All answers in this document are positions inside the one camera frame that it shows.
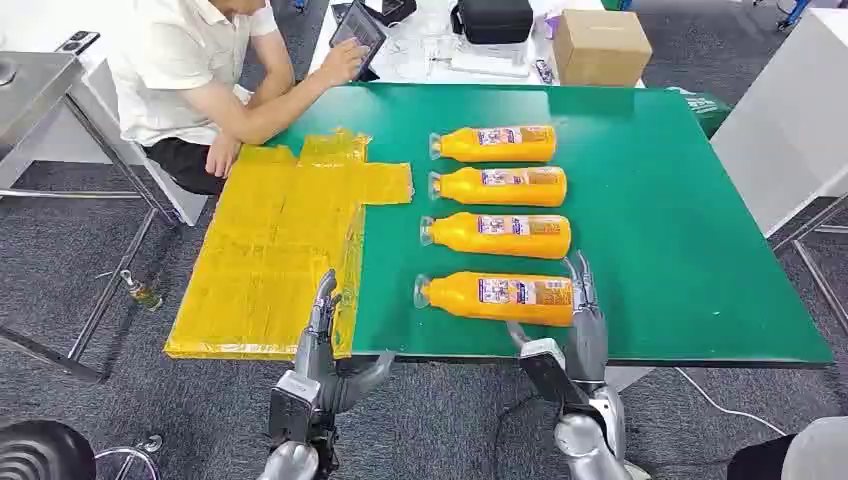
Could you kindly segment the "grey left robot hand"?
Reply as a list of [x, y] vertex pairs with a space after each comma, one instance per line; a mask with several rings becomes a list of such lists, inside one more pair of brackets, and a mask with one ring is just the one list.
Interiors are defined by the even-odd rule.
[[333, 414], [350, 410], [385, 381], [396, 356], [393, 351], [385, 351], [370, 367], [355, 375], [342, 376], [336, 371], [330, 340], [336, 306], [341, 300], [340, 295], [333, 294], [336, 287], [336, 273], [330, 268], [318, 283], [294, 360], [294, 370], [299, 375], [320, 384], [318, 408]]

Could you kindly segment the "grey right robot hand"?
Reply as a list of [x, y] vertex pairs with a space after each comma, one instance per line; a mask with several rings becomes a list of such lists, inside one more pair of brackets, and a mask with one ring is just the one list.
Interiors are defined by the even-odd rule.
[[507, 323], [513, 344], [519, 350], [519, 365], [537, 391], [573, 385], [591, 393], [606, 385], [608, 362], [607, 323], [598, 304], [590, 264], [582, 251], [576, 253], [580, 266], [563, 259], [572, 283], [572, 325], [566, 343], [551, 338], [532, 339], [522, 326]]

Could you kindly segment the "person's left hand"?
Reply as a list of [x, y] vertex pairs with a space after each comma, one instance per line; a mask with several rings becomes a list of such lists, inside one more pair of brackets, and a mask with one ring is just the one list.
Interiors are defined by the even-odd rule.
[[241, 147], [241, 141], [220, 133], [209, 147], [205, 164], [206, 172], [218, 178], [228, 178]]

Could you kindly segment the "person's right hand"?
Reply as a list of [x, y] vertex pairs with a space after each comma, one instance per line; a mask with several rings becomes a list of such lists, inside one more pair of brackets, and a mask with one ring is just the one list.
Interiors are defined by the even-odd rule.
[[359, 75], [369, 51], [367, 46], [360, 45], [355, 38], [344, 40], [331, 48], [316, 76], [328, 87], [348, 83]]

